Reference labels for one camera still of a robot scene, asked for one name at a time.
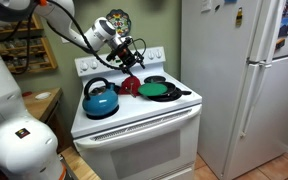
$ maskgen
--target white refrigerator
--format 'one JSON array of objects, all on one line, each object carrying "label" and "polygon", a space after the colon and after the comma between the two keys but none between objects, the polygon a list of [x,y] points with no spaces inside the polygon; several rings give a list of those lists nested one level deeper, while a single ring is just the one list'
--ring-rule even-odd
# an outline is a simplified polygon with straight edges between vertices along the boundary
[{"label": "white refrigerator", "polygon": [[288,0],[182,0],[181,81],[203,97],[198,153],[233,179],[288,148]]}]

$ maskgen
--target white electric stove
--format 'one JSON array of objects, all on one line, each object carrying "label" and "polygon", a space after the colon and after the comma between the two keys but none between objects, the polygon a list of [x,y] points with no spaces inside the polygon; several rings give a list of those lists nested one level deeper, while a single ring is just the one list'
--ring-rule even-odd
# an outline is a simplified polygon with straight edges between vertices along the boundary
[{"label": "white electric stove", "polygon": [[[202,97],[167,74],[164,62],[163,47],[147,48],[146,68],[137,63],[131,72],[141,84],[147,77],[162,76],[180,90],[190,91],[190,95],[168,102],[118,95],[115,114],[92,120],[83,110],[82,93],[71,133],[82,158],[102,179],[193,178]],[[75,64],[83,87],[95,77],[104,77],[117,86],[129,77],[107,68],[93,56],[77,58]]]}]

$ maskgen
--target white robot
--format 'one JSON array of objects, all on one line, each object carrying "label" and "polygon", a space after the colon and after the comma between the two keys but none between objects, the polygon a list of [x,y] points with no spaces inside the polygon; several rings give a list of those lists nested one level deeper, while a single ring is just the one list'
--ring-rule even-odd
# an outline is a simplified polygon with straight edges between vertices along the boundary
[{"label": "white robot", "polygon": [[[57,34],[96,57],[107,43],[112,49],[107,60],[118,55],[123,62],[119,67],[108,67],[125,73],[135,63],[144,68],[140,55],[128,49],[131,39],[122,40],[105,18],[97,19],[85,33],[80,28],[79,32],[73,31],[72,0],[0,0],[0,26],[24,20],[33,11],[44,17]],[[63,179],[65,167],[56,147],[57,138],[50,128],[27,112],[21,90],[0,57],[0,169],[14,180]]]}]

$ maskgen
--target oven door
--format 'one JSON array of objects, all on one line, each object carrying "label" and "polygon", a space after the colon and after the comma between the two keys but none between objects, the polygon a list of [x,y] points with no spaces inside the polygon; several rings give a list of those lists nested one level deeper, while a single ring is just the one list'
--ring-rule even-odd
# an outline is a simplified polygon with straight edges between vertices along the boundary
[{"label": "oven door", "polygon": [[103,180],[193,179],[201,105],[74,140]]}]

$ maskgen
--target floor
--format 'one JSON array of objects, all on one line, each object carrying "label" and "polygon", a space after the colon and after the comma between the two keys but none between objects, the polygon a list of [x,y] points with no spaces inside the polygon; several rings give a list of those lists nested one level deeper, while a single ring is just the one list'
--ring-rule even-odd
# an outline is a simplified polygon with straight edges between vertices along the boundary
[{"label": "floor", "polygon": [[[288,180],[288,154],[285,153],[239,177],[235,180]],[[218,180],[211,169],[197,154],[195,180]]]}]

